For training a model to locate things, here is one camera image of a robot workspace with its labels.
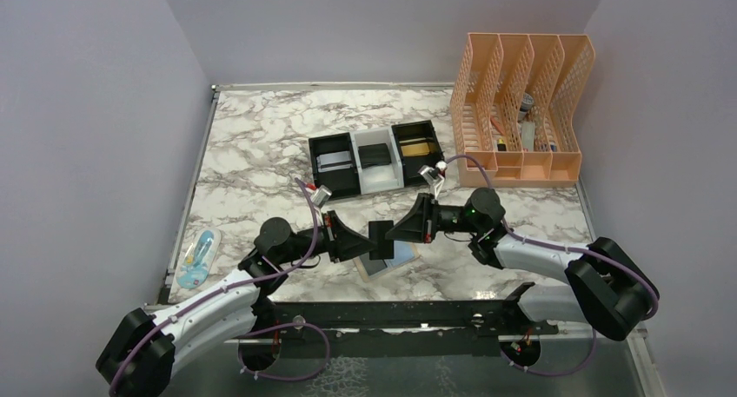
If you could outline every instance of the light purple wall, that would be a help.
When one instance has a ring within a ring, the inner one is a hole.
[[[153,301],[209,107],[164,0],[0,0],[0,394],[104,395]]]
[[[167,0],[210,81],[453,82],[469,31],[582,32],[600,0]]]
[[[602,0],[577,113],[599,235],[661,290],[647,323],[668,395],[733,395],[737,0]]]

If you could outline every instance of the marble tabletop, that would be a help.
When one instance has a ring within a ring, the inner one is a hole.
[[[273,216],[295,230],[312,224],[294,177],[311,181],[307,140],[350,130],[432,120],[445,156],[455,153],[448,106],[450,89],[225,91],[220,94],[203,165],[179,252],[195,234],[222,231],[218,256],[197,289],[174,281],[170,302],[186,300],[221,280],[253,248],[261,223]],[[462,205],[472,188],[458,187],[457,168],[448,169],[445,204]],[[418,192],[407,188],[337,202],[333,209],[351,228],[368,233],[368,222],[401,219]],[[530,236],[559,242],[588,242],[590,234],[576,189],[498,189],[509,224]],[[273,294],[274,301],[406,301],[503,298],[520,283],[558,281],[518,270],[484,267],[465,243],[438,236],[417,245],[419,258],[365,282],[355,264],[323,259],[297,270]]]

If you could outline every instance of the screw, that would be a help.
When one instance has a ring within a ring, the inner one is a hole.
[[[292,323],[299,323],[300,325],[303,325],[305,322],[304,318],[301,317],[299,314],[295,316],[294,319],[292,319]],[[300,330],[302,329],[302,326],[295,326],[295,329]]]
[[[476,326],[477,328],[480,328],[481,325],[483,325],[483,315],[481,313],[474,314],[474,316],[471,318],[471,324]]]

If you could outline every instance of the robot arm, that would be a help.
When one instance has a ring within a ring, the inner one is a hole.
[[[623,341],[639,321],[654,313],[657,289],[614,241],[599,238],[588,245],[566,245],[527,238],[507,227],[505,210],[492,189],[475,190],[463,206],[441,205],[437,195],[444,179],[437,170],[425,171],[433,180],[434,193],[419,194],[409,213],[387,232],[387,239],[430,243],[438,232],[469,233],[473,237],[468,247],[479,263],[532,271],[566,283],[555,287],[529,283],[515,290],[515,312],[530,321],[585,321],[608,338]],[[327,190],[322,194],[321,190],[316,197],[325,200]],[[309,202],[312,208],[314,200]],[[282,218],[268,219],[254,240],[255,248],[216,285],[154,314],[140,308],[128,313],[96,364],[110,384],[110,395],[157,396],[170,377],[198,355],[251,332],[261,320],[254,310],[259,301],[308,257],[328,253],[333,262],[346,261],[376,248],[333,211],[322,215],[321,226],[313,217],[315,226],[299,232]],[[300,257],[296,266],[282,269]]]
[[[525,292],[520,307],[531,321],[585,321],[609,339],[623,341],[652,314],[658,291],[616,242],[600,237],[588,245],[567,245],[531,239],[508,228],[504,214],[493,189],[476,189],[462,207],[441,205],[435,195],[422,193],[386,236],[430,243],[438,232],[470,233],[468,248],[479,263],[569,285]]]
[[[333,211],[322,216],[322,223],[311,248],[314,228],[295,233],[284,219],[268,219],[256,247],[216,285],[154,314],[140,308],[128,313],[96,363],[111,385],[110,395],[159,395],[197,356],[250,332],[256,324],[253,306],[288,277],[284,263],[323,253],[333,262],[346,261],[376,248]]]

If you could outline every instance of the orange desk organizer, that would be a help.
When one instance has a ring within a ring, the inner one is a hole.
[[[594,65],[585,35],[468,34],[450,99],[456,152],[478,160],[495,187],[571,187],[581,171],[573,114]],[[523,151],[517,114],[534,105],[534,151]],[[499,151],[502,138],[506,151]],[[458,162],[461,185],[486,185],[472,162]]]

